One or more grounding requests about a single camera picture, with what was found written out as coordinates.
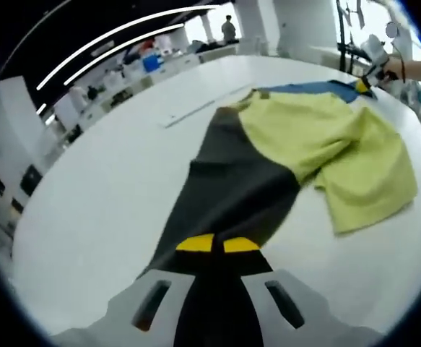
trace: blue cloth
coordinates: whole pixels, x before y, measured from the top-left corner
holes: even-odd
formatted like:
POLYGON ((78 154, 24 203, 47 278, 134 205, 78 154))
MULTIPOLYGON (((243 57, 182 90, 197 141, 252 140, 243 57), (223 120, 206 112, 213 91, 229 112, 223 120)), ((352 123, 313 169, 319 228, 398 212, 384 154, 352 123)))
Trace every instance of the blue cloth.
POLYGON ((377 98, 372 91, 360 94, 355 89, 356 81, 350 84, 340 81, 327 81, 327 82, 310 82, 301 85, 278 85, 276 87, 260 88, 267 92, 276 93, 306 93, 306 94, 321 94, 333 93, 339 96, 344 102, 352 103, 360 95, 366 95, 371 98, 377 98))

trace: blue container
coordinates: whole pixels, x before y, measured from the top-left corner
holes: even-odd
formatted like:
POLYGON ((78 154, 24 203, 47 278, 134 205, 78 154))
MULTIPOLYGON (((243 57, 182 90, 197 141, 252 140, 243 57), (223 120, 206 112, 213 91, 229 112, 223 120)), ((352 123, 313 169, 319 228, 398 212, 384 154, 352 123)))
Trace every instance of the blue container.
POLYGON ((143 65, 146 72, 153 72, 160 68, 159 59, 155 54, 143 58, 143 65))

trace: clothing pile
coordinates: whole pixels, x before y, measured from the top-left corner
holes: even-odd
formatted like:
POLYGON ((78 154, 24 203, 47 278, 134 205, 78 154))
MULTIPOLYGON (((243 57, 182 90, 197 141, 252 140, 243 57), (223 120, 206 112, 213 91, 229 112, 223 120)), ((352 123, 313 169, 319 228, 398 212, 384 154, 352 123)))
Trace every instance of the clothing pile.
POLYGON ((357 96, 330 81, 252 90, 218 108, 149 268, 191 236, 263 245, 308 182, 324 191, 336 234, 411 202, 417 184, 404 141, 369 108, 354 111, 357 96))

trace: white pillar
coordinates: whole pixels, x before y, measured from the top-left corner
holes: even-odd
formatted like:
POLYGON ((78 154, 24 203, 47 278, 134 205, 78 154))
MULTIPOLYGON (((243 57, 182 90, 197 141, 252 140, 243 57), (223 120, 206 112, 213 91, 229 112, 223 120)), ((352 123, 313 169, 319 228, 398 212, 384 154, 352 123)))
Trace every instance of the white pillar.
POLYGON ((274 0, 277 21, 291 46, 337 47, 330 0, 274 0))
POLYGON ((24 79, 0 81, 0 180, 9 196, 23 206, 29 197, 20 182, 27 168, 34 165, 42 174, 48 170, 40 154, 44 131, 24 79))
POLYGON ((259 9, 259 0, 236 0, 234 7, 243 37, 250 39, 260 37, 263 40, 266 39, 259 9))
POLYGON ((205 33, 207 35, 207 41, 211 42, 214 40, 214 37, 212 34, 212 29, 210 27, 209 15, 206 13, 203 16, 201 16, 201 18, 202 18, 202 23, 204 24, 205 33))
POLYGON ((184 27, 180 27, 168 35, 170 36, 170 41, 172 42, 174 48, 182 51, 185 51, 188 48, 189 42, 184 27))
POLYGON ((276 47, 279 42, 279 23, 273 0, 258 0, 261 21, 266 40, 270 47, 276 47))

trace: table surface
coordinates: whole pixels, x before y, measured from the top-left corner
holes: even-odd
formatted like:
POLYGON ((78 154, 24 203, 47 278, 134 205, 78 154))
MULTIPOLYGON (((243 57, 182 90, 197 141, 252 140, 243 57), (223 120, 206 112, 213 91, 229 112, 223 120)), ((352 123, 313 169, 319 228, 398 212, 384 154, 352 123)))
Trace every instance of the table surface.
MULTIPOLYGON (((108 300, 149 262, 218 106, 251 85, 268 87, 354 79, 333 69, 260 56, 229 56, 163 81, 115 108, 83 134, 43 177, 17 226, 13 281, 30 316, 50 334, 101 318, 108 300), (217 100, 166 129, 161 120, 217 100)), ((418 195, 395 216, 356 233, 332 232, 324 195, 298 195, 263 248, 325 296, 350 325, 382 333, 421 290, 421 127, 415 114, 382 90, 359 98, 406 142, 418 195)))

